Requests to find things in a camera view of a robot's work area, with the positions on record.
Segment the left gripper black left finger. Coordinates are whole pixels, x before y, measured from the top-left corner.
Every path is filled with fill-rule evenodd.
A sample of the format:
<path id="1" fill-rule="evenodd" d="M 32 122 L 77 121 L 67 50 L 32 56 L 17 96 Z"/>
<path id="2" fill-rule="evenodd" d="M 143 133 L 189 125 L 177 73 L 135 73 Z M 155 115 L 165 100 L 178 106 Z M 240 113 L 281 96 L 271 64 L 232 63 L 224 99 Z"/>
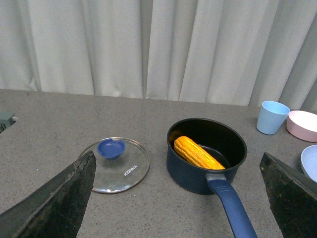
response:
<path id="1" fill-rule="evenodd" d="M 74 238 L 81 227 L 96 171 L 89 151 L 0 215 L 2 238 Z"/>

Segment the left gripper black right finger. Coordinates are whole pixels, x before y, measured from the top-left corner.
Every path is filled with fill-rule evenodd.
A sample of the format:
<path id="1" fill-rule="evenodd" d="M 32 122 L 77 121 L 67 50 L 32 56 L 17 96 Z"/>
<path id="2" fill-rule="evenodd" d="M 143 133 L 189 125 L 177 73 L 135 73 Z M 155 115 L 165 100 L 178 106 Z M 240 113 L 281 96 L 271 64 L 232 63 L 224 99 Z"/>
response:
<path id="1" fill-rule="evenodd" d="M 317 236 L 317 183 L 265 152 L 260 171 L 270 209 L 285 238 Z"/>

